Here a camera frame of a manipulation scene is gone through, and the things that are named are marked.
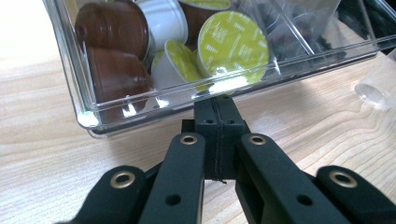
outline wood grain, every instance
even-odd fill
[[[192,118],[187,111],[92,139],[77,124],[45,10],[40,1],[31,4],[35,14],[7,18],[35,42],[0,57],[0,223],[73,218],[104,172],[123,164],[147,170],[163,159],[181,120]],[[320,166],[345,166],[396,202],[396,109],[373,109],[353,91],[382,57],[235,101],[251,131],[274,138],[304,171],[314,175]],[[246,222],[233,187],[233,181],[205,182],[204,223]]]

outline screw hole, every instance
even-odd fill
[[[171,194],[166,197],[165,202],[169,206],[175,206],[181,202],[181,198],[178,194]]]
[[[198,141],[198,139],[195,136],[192,135],[186,135],[181,137],[180,142],[184,145],[193,145]]]
[[[267,142],[267,140],[265,140],[265,138],[261,137],[261,136],[251,136],[249,137],[249,142],[254,144],[254,145],[265,145],[265,143]]]
[[[312,200],[306,195],[298,195],[297,202],[305,206],[311,206],[313,204]]]
[[[122,182],[125,182],[125,181],[128,181],[129,180],[129,176],[128,175],[120,175],[120,176],[118,176],[117,178],[116,178],[116,182],[118,183],[118,184],[120,184],[120,183],[122,183]]]

